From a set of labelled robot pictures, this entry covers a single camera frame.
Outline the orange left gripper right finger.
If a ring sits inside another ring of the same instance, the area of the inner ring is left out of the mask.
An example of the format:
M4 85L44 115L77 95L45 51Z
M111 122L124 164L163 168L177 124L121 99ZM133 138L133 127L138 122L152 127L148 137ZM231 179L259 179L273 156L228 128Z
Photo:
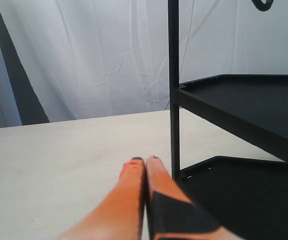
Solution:
M193 203L167 172L162 161L146 161L147 217L152 240L237 240L203 207Z

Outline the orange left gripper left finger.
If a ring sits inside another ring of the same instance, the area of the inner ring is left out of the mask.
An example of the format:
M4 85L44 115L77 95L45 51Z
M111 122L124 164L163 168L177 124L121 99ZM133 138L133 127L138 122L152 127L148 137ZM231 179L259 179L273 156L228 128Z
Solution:
M145 163L135 157L123 165L112 191L59 240L139 240L145 193Z

